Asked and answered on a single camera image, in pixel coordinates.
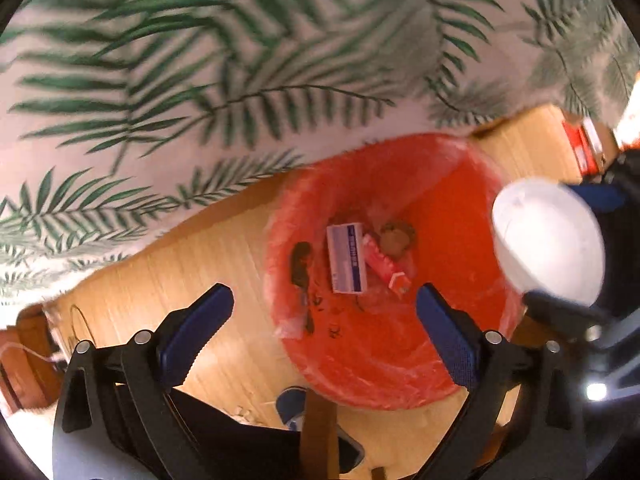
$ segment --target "white box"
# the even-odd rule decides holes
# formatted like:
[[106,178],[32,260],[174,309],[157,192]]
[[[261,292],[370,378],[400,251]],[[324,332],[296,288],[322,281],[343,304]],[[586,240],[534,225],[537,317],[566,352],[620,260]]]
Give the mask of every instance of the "white box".
[[330,225],[326,229],[326,240],[334,292],[366,292],[367,267],[362,250],[362,224]]

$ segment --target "blue gripper pad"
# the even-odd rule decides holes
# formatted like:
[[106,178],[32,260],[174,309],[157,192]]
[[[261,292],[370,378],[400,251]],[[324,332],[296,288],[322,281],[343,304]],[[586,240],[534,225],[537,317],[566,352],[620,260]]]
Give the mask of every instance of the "blue gripper pad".
[[176,316],[176,323],[158,347],[163,386],[170,388],[184,382],[196,357],[231,317],[233,308],[234,295],[231,289],[217,283],[189,308],[169,314]]
[[418,290],[415,306],[451,379],[471,391],[478,384],[480,329],[466,312],[453,310],[431,283]]
[[580,184],[567,187],[583,199],[594,213],[611,213],[626,203],[625,194],[609,184]]

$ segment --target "wooden furniture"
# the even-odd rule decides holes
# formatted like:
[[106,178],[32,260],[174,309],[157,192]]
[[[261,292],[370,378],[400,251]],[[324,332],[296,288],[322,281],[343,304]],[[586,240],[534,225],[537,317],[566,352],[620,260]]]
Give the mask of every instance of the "wooden furniture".
[[63,374],[53,363],[20,346],[48,357],[55,352],[47,319],[39,307],[18,316],[15,326],[0,331],[0,410],[9,416],[21,409],[46,408],[60,396]]

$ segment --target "blue shoe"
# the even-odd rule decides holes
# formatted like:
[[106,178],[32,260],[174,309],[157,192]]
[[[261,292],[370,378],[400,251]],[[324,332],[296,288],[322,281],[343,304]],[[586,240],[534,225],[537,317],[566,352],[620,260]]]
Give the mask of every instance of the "blue shoe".
[[[302,431],[305,421],[306,389],[292,386],[276,399],[276,411],[282,423],[291,431]],[[358,441],[351,438],[340,426],[338,432],[338,455],[340,474],[356,468],[364,460],[365,451]]]

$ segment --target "metal screw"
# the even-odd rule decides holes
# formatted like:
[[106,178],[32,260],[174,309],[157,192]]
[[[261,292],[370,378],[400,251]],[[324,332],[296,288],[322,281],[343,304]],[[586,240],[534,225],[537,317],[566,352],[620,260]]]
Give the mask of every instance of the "metal screw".
[[502,342],[502,336],[500,335],[500,333],[495,332],[494,330],[489,330],[489,332],[484,334],[484,338],[492,345],[497,345]]
[[151,341],[151,332],[149,332],[149,330],[141,330],[135,336],[133,336],[133,341],[135,341],[136,344],[139,345],[148,343],[149,341]]
[[76,352],[78,352],[79,354],[84,354],[88,351],[89,348],[91,348],[91,343],[89,343],[88,341],[81,341],[76,345]]
[[550,352],[553,352],[554,354],[557,354],[560,351],[560,345],[557,341],[547,341],[546,349]]
[[593,325],[589,327],[587,331],[584,333],[584,338],[589,343],[592,343],[600,339],[601,335],[602,335],[602,327],[600,325]]

